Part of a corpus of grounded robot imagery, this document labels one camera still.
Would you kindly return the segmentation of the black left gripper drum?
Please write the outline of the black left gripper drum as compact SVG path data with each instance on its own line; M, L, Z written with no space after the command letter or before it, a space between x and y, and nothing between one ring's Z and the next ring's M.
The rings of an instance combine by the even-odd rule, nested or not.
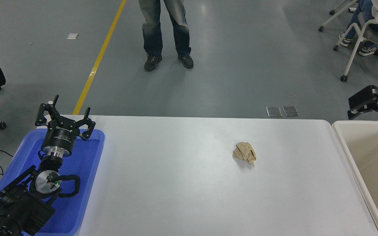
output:
M48 130L41 145L41 151L49 153L55 148L64 149L65 154L72 154L74 144L79 135L79 128L72 128L75 121L72 119L51 120L48 122Z

